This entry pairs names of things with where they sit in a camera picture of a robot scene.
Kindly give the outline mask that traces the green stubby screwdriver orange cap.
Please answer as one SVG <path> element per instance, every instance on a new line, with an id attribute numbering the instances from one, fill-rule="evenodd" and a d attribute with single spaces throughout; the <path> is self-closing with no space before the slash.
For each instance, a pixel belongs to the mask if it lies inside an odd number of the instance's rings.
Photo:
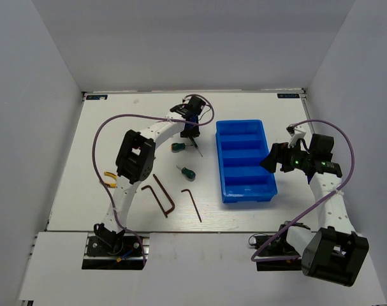
<path id="1" fill-rule="evenodd" d="M 178 153 L 178 152 L 182 152 L 183 150 L 186 150 L 189 147 L 192 147 L 192 145 L 188 145 L 185 143 L 172 143 L 171 144 L 171 151 L 173 153 Z"/>

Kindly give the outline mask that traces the small brown hex key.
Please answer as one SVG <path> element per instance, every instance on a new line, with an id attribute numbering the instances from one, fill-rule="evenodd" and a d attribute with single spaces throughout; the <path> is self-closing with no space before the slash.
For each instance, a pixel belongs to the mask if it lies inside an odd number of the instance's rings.
<path id="1" fill-rule="evenodd" d="M 193 197 L 192 192 L 191 192 L 189 189 L 183 189 L 183 190 L 181 190 L 180 192 L 181 192 L 181 193 L 187 193 L 187 194 L 189 195 L 189 197 L 190 197 L 190 199 L 191 199 L 191 202 L 192 202 L 192 204 L 193 204 L 194 210 L 195 210 L 195 212 L 196 212 L 196 215 L 197 215 L 197 217 L 198 217 L 198 220 L 199 220 L 200 223 L 202 223 L 202 218 L 201 218 L 201 215 L 200 215 L 200 213 L 199 213 L 199 210 L 198 210 L 198 207 L 197 207 L 196 202 L 195 202 L 195 200 L 194 200 L 194 197 Z"/>

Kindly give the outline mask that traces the medium brown hex key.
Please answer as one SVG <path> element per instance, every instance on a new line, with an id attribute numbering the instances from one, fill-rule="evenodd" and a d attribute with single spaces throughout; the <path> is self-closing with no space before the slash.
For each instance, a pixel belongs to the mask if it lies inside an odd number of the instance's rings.
<path id="1" fill-rule="evenodd" d="M 162 203 L 160 202 L 159 198 L 157 197 L 157 194 L 156 194 L 155 191 L 153 190 L 152 186 L 150 186 L 150 185 L 143 186 L 143 187 L 141 188 L 141 190 L 142 190 L 142 191 L 149 190 L 149 191 L 152 193 L 152 195 L 153 195 L 154 199 L 156 200 L 157 204 L 159 205 L 159 208 L 161 209 L 161 211 L 162 211 L 164 217 L 165 217 L 165 218 L 168 218 L 168 215 L 167 215 L 167 213 L 165 212 L 164 207 L 162 206 Z"/>

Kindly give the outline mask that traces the large brown hex key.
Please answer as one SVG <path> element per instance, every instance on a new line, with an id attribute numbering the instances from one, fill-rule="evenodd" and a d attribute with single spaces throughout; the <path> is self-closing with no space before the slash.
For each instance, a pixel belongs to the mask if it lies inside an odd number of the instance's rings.
<path id="1" fill-rule="evenodd" d="M 160 187 L 160 189 L 162 190 L 162 192 L 164 193 L 166 199 L 169 201 L 171 205 L 171 208 L 164 211 L 164 215 L 168 217 L 168 215 L 175 210 L 175 202 L 173 201 L 172 197 L 169 195 L 168 191 L 164 188 L 164 185 L 161 183 L 157 175 L 153 174 L 153 177 L 154 177 L 154 180 L 157 182 L 158 186 Z"/>

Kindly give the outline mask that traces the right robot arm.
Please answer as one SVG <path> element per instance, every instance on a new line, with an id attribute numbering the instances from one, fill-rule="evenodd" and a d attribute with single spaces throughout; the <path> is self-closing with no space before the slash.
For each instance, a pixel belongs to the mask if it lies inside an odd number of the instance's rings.
<path id="1" fill-rule="evenodd" d="M 290 131 L 286 143 L 274 143 L 260 165 L 273 173 L 277 165 L 282 172 L 301 170 L 319 205 L 318 230 L 312 231 L 300 221 L 286 221 L 280 235 L 259 245 L 252 260 L 299 261 L 302 273 L 323 281 L 351 287 L 369 251 L 368 240 L 357 234 L 348 217 L 341 193 L 342 170 L 332 162 L 334 139 L 314 134 L 310 144 L 304 132 Z"/>

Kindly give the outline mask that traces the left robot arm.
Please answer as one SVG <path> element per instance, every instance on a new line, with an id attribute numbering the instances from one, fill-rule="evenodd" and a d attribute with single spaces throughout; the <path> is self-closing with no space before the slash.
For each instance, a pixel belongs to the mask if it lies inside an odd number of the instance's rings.
<path id="1" fill-rule="evenodd" d="M 124 247 L 124 239 L 117 233 L 126 227 L 128 212 L 139 185 L 146 180 L 154 165 L 155 151 L 175 134 L 201 126 L 199 116 L 208 101 L 198 94 L 189 94 L 179 105 L 170 108 L 165 117 L 129 114 L 129 117 L 146 118 L 154 123 L 149 127 L 124 135 L 115 159 L 117 182 L 114 192 L 102 184 L 110 199 L 110 206 L 101 223 L 94 225 L 94 232 L 107 230 L 102 247 L 109 254 L 118 254 Z"/>

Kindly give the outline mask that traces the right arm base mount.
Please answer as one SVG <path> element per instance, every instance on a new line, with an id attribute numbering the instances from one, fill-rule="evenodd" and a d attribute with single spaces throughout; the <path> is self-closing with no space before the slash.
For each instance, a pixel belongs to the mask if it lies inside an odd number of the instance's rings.
<path id="1" fill-rule="evenodd" d="M 298 256 L 299 253 L 294 247 L 290 246 L 286 241 L 287 233 L 283 233 L 279 238 L 276 238 L 263 251 L 260 252 L 261 258 L 274 258 L 281 256 Z M 248 243 L 250 247 L 259 249 L 271 235 L 264 233 L 256 233 L 249 237 Z M 256 263 L 258 272 L 288 272 L 301 271 L 301 259 L 286 259 L 285 261 L 267 261 Z"/>

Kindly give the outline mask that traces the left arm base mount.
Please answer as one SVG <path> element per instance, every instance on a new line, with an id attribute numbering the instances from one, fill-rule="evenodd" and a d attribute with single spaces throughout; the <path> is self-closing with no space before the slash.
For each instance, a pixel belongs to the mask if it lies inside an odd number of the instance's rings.
<path id="1" fill-rule="evenodd" d="M 110 231 L 103 223 L 95 224 L 88 236 L 82 260 L 82 270 L 135 270 L 140 271 L 147 261 L 143 238 Z"/>

